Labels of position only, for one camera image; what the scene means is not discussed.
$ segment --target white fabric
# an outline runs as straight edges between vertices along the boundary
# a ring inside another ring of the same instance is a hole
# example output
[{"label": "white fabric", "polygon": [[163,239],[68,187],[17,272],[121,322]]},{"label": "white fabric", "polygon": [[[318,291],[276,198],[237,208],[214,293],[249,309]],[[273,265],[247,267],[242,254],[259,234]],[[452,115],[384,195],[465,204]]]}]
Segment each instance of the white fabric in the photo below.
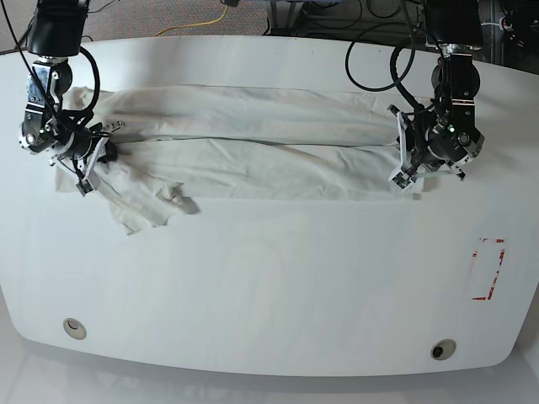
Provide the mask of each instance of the white fabric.
[{"label": "white fabric", "polygon": [[[64,107],[93,92],[75,88]],[[128,233],[163,226],[185,197],[395,200],[400,97],[179,86],[101,93],[94,121],[122,120],[119,160],[99,164],[99,192]],[[58,172],[56,189],[73,190]],[[413,192],[419,192],[416,185]]]}]

